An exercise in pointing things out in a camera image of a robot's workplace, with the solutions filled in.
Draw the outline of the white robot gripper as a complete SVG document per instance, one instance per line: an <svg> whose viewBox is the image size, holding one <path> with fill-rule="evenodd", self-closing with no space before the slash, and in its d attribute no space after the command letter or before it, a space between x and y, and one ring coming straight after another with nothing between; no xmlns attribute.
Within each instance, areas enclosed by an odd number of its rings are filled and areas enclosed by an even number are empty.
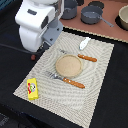
<svg viewBox="0 0 128 128"><path fill-rule="evenodd" d="M59 37L62 30L63 30L63 24L57 18L51 21L47 25L47 30L42 35L41 47L43 49L48 49L49 47L51 47Z"/></svg>

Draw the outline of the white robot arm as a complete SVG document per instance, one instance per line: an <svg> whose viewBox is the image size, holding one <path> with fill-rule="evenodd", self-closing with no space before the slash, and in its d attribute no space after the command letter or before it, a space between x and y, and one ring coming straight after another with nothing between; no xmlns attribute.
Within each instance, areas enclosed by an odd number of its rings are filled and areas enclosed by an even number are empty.
<svg viewBox="0 0 128 128"><path fill-rule="evenodd" d="M64 0L23 0L15 16L23 47L36 52L44 43L53 45L63 30L63 12Z"/></svg>

